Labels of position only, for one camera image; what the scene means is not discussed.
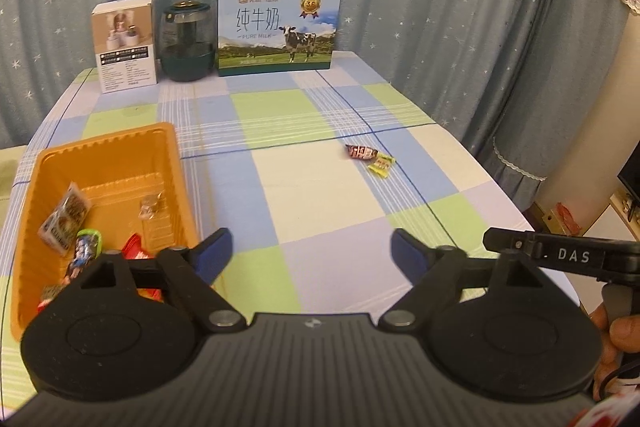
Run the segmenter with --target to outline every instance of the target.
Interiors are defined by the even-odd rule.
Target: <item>orange plastic tray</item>
[[[61,256],[38,229],[75,182],[93,206],[83,228],[102,234],[102,249],[119,250],[134,232],[152,254],[173,245],[194,247],[198,234],[184,185],[174,127],[159,123],[106,134],[40,153],[20,222],[12,288],[11,331],[19,341],[44,286],[61,281],[72,253]],[[162,192],[158,213],[138,219],[141,199]]]

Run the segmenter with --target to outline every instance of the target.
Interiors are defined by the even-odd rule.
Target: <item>green glass jar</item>
[[[160,63],[176,82],[191,82],[213,69],[213,17],[211,6],[180,1],[162,13]]]

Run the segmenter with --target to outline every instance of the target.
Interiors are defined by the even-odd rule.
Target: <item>gold badge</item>
[[[320,0],[302,0],[300,1],[300,7],[302,13],[300,16],[306,19],[307,15],[311,15],[314,19],[318,17],[318,9],[320,7]]]

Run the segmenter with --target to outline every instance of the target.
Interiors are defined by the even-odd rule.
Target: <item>cow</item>
[[[316,45],[315,33],[295,32],[295,26],[280,26],[278,29],[284,33],[285,47],[289,52],[289,64],[293,62],[297,51],[306,52],[305,62],[313,56]]]

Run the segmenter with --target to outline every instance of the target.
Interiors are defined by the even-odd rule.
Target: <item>table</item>
[[[216,283],[255,311],[356,312],[374,319],[410,287],[391,260],[403,227],[432,247],[476,257],[487,227],[530,230],[498,185],[442,127],[360,58],[335,52],[331,69],[263,73],[101,94],[95,70],[78,75],[31,139],[0,236],[0,398],[33,393],[9,330],[10,276],[20,212],[40,150],[141,125],[176,127],[198,231],[234,235]],[[346,156],[361,144],[397,159],[387,179]],[[578,302],[564,274],[548,272]]]

